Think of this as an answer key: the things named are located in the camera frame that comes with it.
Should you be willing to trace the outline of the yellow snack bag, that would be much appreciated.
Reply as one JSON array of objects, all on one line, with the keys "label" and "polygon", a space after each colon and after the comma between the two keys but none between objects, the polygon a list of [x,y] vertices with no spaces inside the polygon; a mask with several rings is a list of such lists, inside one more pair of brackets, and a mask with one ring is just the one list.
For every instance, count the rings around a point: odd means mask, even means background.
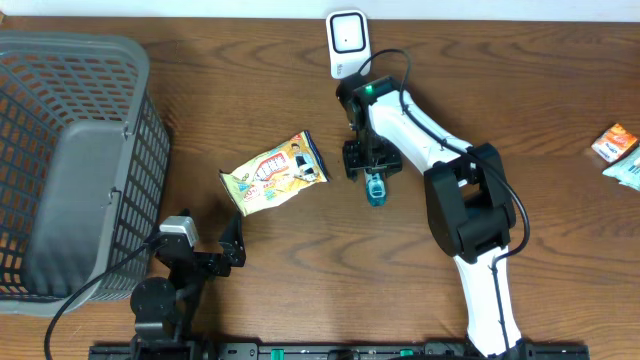
[{"label": "yellow snack bag", "polygon": [[243,216],[277,207],[301,190],[329,181],[329,176],[310,133],[304,130],[266,151],[220,180]]}]

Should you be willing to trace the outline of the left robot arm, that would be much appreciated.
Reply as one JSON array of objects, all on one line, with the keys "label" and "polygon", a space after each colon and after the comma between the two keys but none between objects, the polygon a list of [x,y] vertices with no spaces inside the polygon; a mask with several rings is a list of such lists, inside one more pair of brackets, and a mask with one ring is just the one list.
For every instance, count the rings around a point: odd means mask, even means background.
[{"label": "left robot arm", "polygon": [[135,315],[133,359],[216,359],[213,343],[192,333],[192,321],[206,283],[228,277],[246,262],[242,214],[235,213],[220,236],[220,253],[198,252],[199,235],[188,211],[159,225],[150,252],[169,269],[166,277],[149,277],[133,290]]}]

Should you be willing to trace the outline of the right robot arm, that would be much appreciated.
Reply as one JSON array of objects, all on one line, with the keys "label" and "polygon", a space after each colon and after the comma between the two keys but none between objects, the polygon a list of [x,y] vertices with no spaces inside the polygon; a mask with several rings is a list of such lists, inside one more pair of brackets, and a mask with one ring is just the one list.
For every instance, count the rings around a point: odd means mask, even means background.
[{"label": "right robot arm", "polygon": [[353,74],[340,81],[336,96],[356,134],[343,146],[347,177],[385,178],[400,172],[404,159],[422,172],[429,229],[460,274],[467,336],[484,357],[512,353],[521,333],[506,258],[516,214],[497,150],[448,133],[391,77]]}]

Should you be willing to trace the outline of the teal wet wipes pack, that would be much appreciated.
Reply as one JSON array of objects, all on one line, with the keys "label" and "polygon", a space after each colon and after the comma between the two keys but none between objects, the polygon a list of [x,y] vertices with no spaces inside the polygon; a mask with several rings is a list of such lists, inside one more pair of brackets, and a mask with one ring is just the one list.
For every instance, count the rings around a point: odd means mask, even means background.
[{"label": "teal wet wipes pack", "polygon": [[606,168],[602,174],[615,178],[621,185],[640,189],[640,168],[639,168],[640,148],[637,147],[629,155],[619,160],[614,165]]}]

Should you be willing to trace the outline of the blue Listerine mouthwash bottle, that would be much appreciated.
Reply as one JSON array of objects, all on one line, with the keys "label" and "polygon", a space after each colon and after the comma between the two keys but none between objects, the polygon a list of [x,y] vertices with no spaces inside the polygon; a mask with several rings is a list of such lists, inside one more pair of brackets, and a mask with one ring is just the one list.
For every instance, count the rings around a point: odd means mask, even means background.
[{"label": "blue Listerine mouthwash bottle", "polygon": [[386,186],[379,173],[364,173],[367,200],[373,207],[383,206],[387,200]]}]

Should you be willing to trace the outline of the orange tissue pack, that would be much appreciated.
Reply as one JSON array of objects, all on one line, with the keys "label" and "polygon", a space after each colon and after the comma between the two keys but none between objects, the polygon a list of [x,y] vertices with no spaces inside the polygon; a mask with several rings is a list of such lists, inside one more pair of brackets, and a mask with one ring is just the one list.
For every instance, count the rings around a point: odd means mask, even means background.
[{"label": "orange tissue pack", "polygon": [[615,123],[594,141],[591,149],[606,162],[613,163],[620,160],[637,142],[637,136]]}]

